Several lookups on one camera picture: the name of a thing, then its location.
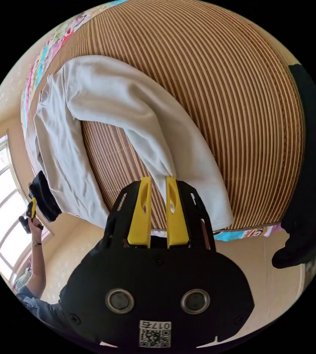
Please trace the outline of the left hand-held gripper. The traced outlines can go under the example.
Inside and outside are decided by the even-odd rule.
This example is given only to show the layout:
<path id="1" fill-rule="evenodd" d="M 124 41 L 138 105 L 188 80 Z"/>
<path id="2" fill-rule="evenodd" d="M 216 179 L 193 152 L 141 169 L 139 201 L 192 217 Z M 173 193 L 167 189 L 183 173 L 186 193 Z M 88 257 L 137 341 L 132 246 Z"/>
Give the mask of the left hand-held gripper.
<path id="1" fill-rule="evenodd" d="M 26 234 L 30 234 L 27 218 L 31 220 L 36 216 L 36 208 L 38 207 L 42 215 L 48 222 L 54 222 L 62 213 L 52 192 L 50 191 L 48 181 L 40 171 L 32 182 L 29 183 L 30 202 L 27 206 L 25 216 L 19 216 L 18 220 L 25 230 Z"/>

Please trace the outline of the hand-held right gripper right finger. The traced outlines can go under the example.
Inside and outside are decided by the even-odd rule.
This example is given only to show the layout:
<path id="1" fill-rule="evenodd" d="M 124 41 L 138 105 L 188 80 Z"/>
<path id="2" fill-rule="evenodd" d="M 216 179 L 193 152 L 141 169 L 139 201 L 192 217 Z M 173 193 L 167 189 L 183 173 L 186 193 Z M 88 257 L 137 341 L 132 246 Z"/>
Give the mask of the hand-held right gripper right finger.
<path id="1" fill-rule="evenodd" d="M 168 248 L 187 245 L 189 235 L 177 180 L 174 177 L 166 177 L 166 223 Z"/>

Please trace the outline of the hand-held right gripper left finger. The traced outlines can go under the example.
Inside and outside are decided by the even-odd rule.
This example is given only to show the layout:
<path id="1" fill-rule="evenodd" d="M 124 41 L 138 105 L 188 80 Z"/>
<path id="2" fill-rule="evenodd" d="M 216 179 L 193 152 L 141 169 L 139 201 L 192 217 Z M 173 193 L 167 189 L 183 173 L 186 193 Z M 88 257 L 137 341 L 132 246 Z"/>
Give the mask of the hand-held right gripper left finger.
<path id="1" fill-rule="evenodd" d="M 151 177 L 141 178 L 127 242 L 130 246 L 150 247 Z"/>

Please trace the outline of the person's left hand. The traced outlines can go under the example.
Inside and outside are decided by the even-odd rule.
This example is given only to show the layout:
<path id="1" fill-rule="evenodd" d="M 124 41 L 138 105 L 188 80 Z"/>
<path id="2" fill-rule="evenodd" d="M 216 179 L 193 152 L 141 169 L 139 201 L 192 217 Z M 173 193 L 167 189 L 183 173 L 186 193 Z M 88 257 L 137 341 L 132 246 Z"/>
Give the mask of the person's left hand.
<path id="1" fill-rule="evenodd" d="M 33 219 L 28 217 L 27 221 L 31 232 L 33 244 L 40 245 L 42 243 L 42 232 L 43 232 L 42 223 L 39 221 L 37 217 L 34 217 Z"/>

